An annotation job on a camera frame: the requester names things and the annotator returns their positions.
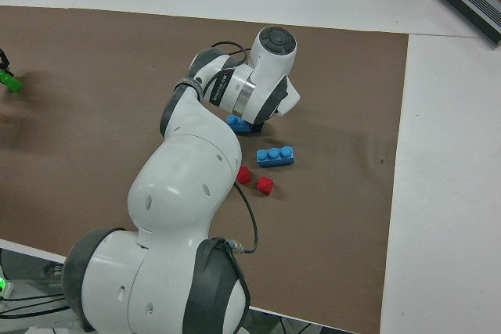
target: cable connector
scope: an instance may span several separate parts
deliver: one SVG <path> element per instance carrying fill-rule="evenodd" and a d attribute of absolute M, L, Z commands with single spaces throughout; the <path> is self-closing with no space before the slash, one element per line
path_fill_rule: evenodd
<path fill-rule="evenodd" d="M 237 242 L 236 240 L 226 240 L 228 243 L 229 247 L 232 249 L 232 252 L 234 253 L 245 253 L 246 249 L 243 248 L 243 245 L 241 242 Z"/>

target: white robotic arm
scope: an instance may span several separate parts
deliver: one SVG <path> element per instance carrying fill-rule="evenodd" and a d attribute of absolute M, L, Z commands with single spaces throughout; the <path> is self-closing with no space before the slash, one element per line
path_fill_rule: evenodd
<path fill-rule="evenodd" d="M 230 334 L 249 292 L 229 244 L 208 239 L 212 217 L 240 168 L 240 144 L 206 100 L 253 124 L 299 100 L 288 73 L 296 41 L 260 31 L 245 64 L 217 47 L 199 53 L 160 122 L 165 141 L 128 195 L 138 232 L 95 230 L 71 250 L 63 288 L 88 329 L 101 334 Z"/>

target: green object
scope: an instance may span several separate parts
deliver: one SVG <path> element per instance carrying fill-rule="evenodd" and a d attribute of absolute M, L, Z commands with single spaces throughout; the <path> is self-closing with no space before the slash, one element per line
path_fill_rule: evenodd
<path fill-rule="evenodd" d="M 19 89 L 21 89 L 21 84 L 16 78 L 5 72 L 4 70 L 0 70 L 0 82 L 5 84 L 7 88 L 12 90 L 13 92 L 17 92 Z"/>

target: round black joint cap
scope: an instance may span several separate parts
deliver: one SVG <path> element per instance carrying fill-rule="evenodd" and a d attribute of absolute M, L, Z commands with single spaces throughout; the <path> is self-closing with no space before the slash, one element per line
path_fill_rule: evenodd
<path fill-rule="evenodd" d="M 63 266 L 63 292 L 68 305 L 81 318 L 86 332 L 92 331 L 81 304 L 81 288 L 85 271 L 98 245 L 111 233 L 123 228 L 98 228 L 78 240 L 66 257 Z"/>
<path fill-rule="evenodd" d="M 287 55 L 296 48 L 294 36 L 282 27 L 266 27 L 259 34 L 259 41 L 275 55 Z"/>

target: brown table surface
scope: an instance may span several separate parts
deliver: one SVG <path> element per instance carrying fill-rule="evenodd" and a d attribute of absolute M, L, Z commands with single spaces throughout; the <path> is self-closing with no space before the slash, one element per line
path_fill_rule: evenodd
<path fill-rule="evenodd" d="M 60 254 L 92 228 L 134 229 L 128 189 L 162 141 L 177 80 L 202 48 L 250 47 L 264 26 L 77 9 L 0 14 L 0 47 L 24 84 L 0 88 L 0 238 Z M 251 304 L 376 333 L 407 35 L 286 28 L 297 38 L 290 77 L 301 101 L 262 135 L 239 136 L 261 236 L 256 253 L 239 257 Z M 282 145 L 294 147 L 295 164 L 258 167 L 257 149 Z M 270 196 L 255 189 L 260 175 L 275 181 Z M 251 245 L 235 192 L 211 234 Z"/>

